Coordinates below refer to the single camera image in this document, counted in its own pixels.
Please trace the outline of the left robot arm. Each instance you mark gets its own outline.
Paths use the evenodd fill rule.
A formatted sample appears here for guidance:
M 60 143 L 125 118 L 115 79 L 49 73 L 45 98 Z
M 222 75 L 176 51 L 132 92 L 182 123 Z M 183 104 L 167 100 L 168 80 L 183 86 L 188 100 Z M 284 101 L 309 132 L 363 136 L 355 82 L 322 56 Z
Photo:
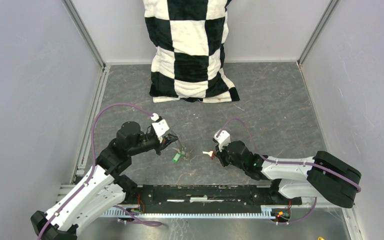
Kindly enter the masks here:
M 178 140 L 165 120 L 152 123 L 146 132 L 137 122 L 125 122 L 81 181 L 53 207 L 31 216 L 38 239 L 76 240 L 110 208 L 133 203 L 138 185 L 123 173 L 132 157 L 151 150 L 160 155 Z

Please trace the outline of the red tag key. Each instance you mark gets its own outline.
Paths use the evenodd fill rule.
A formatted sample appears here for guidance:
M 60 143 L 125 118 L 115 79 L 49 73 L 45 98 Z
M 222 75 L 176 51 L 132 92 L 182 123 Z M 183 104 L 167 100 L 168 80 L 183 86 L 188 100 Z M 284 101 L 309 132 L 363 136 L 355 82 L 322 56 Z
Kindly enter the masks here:
M 202 153 L 204 155 L 210 156 L 211 158 L 213 158 L 215 156 L 215 152 L 214 151 L 203 151 Z

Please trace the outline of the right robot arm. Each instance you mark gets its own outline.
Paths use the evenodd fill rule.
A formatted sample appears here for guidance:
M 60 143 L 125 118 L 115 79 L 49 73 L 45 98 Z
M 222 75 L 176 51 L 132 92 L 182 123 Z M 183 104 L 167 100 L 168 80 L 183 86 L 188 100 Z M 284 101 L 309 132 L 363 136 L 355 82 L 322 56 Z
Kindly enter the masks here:
M 327 151 L 305 158 L 276 158 L 251 152 L 242 141 L 216 145 L 209 152 L 221 165 L 235 166 L 256 181 L 271 181 L 269 199 L 282 204 L 294 198 L 324 198 L 341 208 L 353 207 L 362 174 Z

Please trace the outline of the large metal keyring plate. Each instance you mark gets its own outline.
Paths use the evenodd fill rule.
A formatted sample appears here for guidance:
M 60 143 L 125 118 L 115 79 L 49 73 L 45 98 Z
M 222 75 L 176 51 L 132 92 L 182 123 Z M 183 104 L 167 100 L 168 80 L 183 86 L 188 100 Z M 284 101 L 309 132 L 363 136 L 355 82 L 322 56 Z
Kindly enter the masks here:
M 178 138 L 177 140 L 177 146 L 178 146 L 178 152 L 181 154 L 181 155 L 185 155 L 185 146 L 183 145 L 183 143 L 181 142 L 181 139 L 180 137 Z

